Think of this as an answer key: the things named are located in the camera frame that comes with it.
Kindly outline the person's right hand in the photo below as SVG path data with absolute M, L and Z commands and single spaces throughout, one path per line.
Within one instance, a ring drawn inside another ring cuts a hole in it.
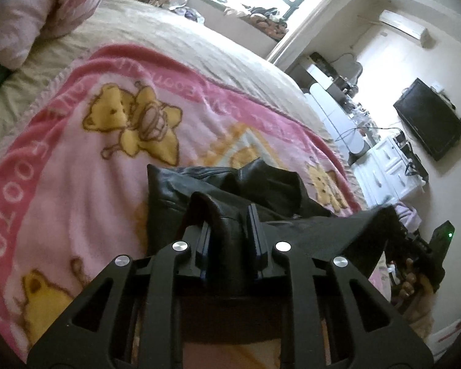
M 411 326 L 431 323 L 431 311 L 435 292 L 429 279 L 413 269 L 414 261 L 406 263 L 398 271 L 399 283 L 391 288 L 391 304 Z

